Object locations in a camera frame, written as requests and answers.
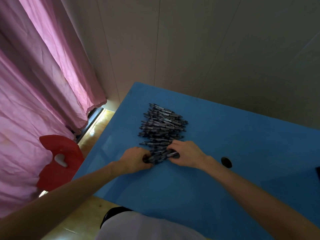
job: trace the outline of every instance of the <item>blue table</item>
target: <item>blue table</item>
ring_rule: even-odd
[[[185,140],[261,186],[320,227],[320,131],[199,98],[134,83],[74,179],[138,146],[143,113],[155,103],[189,121]],[[189,226],[211,239],[272,239],[204,172],[169,161],[123,175],[95,196]]]

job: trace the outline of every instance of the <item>grommet hole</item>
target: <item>grommet hole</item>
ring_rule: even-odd
[[[231,161],[229,160],[229,158],[227,157],[222,157],[221,158],[221,163],[223,166],[225,166],[226,168],[232,168],[232,163]]]

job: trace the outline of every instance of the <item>curtain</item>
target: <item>curtain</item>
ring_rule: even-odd
[[[0,0],[0,217],[38,196],[39,137],[73,139],[105,103],[60,0]]]

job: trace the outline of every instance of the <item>floor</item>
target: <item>floor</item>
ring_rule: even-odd
[[[114,112],[103,110],[78,143],[84,158],[108,125]],[[106,212],[118,205],[92,196],[42,240],[92,240],[98,234]]]

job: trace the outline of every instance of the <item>person's right hand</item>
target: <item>person's right hand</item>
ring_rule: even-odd
[[[179,166],[202,169],[208,160],[212,160],[193,141],[174,140],[167,149],[174,149],[180,154],[179,158],[169,158],[172,163]]]

